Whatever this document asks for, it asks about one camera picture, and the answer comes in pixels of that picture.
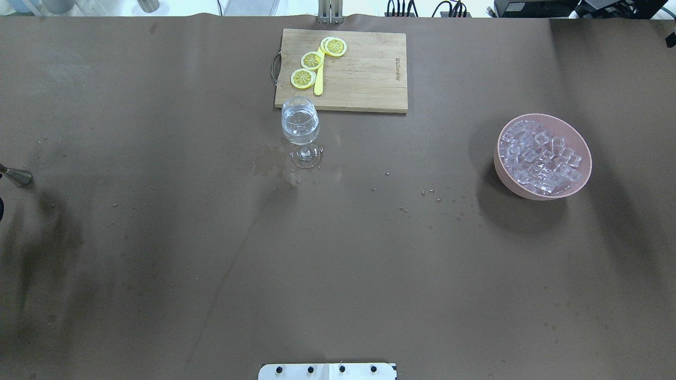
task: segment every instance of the white floor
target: white floor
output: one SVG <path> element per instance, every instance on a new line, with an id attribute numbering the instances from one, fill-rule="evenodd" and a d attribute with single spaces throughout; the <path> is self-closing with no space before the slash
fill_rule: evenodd
<path id="1" fill-rule="evenodd" d="M 160 8 L 152 14 L 141 10 L 136 0 L 76 0 L 72 11 L 63 16 L 190 16 L 193 14 L 218 14 L 216 0 L 159 0 Z M 489 17 L 486 8 L 493 6 L 493 0 L 465 0 L 467 10 L 472 17 Z M 294 16 L 300 14 L 316 15 L 317 0 L 220 0 L 226 16 Z M 430 17 L 438 0 L 416 0 L 420 17 Z M 676 13 L 676 0 L 669 0 L 666 8 Z M 40 5 L 38 10 L 44 16 L 52 16 Z M 366 14 L 383 16 L 387 10 L 387 0 L 343 0 L 343 15 Z M 440 11 L 447 11 L 442 5 Z M 7 0 L 0 0 L 0 15 L 11 13 Z M 654 19 L 671 19 L 664 11 L 658 11 Z"/>

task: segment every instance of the black device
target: black device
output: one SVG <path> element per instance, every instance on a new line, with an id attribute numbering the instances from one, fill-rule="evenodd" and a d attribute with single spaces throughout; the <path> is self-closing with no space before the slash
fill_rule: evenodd
<path id="1" fill-rule="evenodd" d="M 498 17 L 568 17 L 579 0 L 495 0 Z"/>
<path id="2" fill-rule="evenodd" d="M 582 0 L 575 7 L 581 18 L 633 18 L 647 20 L 655 16 L 667 0 Z"/>

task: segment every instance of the lemon slice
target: lemon slice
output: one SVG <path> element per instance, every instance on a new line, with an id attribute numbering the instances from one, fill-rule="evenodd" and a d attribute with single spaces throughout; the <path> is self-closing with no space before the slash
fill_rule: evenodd
<path id="1" fill-rule="evenodd" d="M 325 38 L 322 40 L 322 42 L 319 43 L 319 49 L 320 49 L 321 51 L 323 51 L 323 52 L 326 53 L 327 50 L 324 48 L 324 44 L 325 44 L 328 40 L 330 40 L 330 39 L 332 39 L 332 38 L 333 38 L 333 37 L 325 37 Z"/>
<path id="2" fill-rule="evenodd" d="M 300 66 L 308 70 L 317 70 L 324 64 L 324 58 L 316 51 L 309 51 L 300 59 Z"/>
<path id="3" fill-rule="evenodd" d="M 332 57 L 341 57 L 347 51 L 347 43 L 343 39 L 327 37 L 324 40 L 322 40 L 322 49 Z"/>
<path id="4" fill-rule="evenodd" d="M 306 68 L 300 68 L 291 74 L 291 84 L 297 89 L 307 89 L 314 85 L 317 74 Z"/>

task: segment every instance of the glass base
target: glass base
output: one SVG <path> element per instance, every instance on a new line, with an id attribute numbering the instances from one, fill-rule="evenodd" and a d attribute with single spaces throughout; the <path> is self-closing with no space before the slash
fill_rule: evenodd
<path id="1" fill-rule="evenodd" d="M 301 169 L 309 169 L 322 159 L 322 149 L 315 144 L 301 146 L 297 151 L 289 153 L 294 165 Z"/>

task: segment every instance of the wooden cutting board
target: wooden cutting board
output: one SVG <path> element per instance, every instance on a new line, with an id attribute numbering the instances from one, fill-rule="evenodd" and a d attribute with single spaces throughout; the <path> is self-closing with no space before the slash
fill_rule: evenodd
<path id="1" fill-rule="evenodd" d="M 342 57 L 324 59 L 324 93 L 315 96 L 291 85 L 291 73 L 301 68 L 300 59 L 316 51 L 324 37 L 339 37 L 347 43 Z M 318 110 L 357 112 L 408 111 L 406 80 L 406 35 L 403 33 L 341 32 L 336 30 L 284 29 L 282 64 L 274 104 L 299 95 L 309 98 Z"/>

